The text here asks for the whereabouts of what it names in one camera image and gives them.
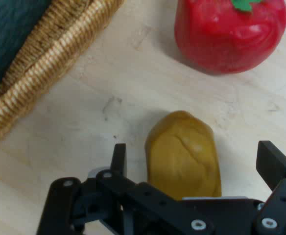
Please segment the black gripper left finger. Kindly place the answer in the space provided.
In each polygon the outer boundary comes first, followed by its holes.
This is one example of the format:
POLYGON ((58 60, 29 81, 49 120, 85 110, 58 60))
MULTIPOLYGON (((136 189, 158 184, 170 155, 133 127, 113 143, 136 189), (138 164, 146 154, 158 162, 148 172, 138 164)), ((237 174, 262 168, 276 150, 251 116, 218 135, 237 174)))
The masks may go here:
POLYGON ((126 146, 116 144, 111 166, 81 182, 55 180, 49 188, 39 235, 81 235, 99 221, 115 235, 212 235, 213 223, 147 183, 126 177, 126 146))

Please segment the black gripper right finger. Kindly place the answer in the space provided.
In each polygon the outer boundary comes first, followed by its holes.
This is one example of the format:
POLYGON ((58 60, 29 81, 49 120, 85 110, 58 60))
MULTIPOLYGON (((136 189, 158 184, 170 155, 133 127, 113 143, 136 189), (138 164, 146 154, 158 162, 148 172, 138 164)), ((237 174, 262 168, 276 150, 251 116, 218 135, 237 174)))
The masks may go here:
POLYGON ((256 169, 272 193, 253 228, 258 235, 286 235, 286 156, 272 142, 260 141, 256 169))

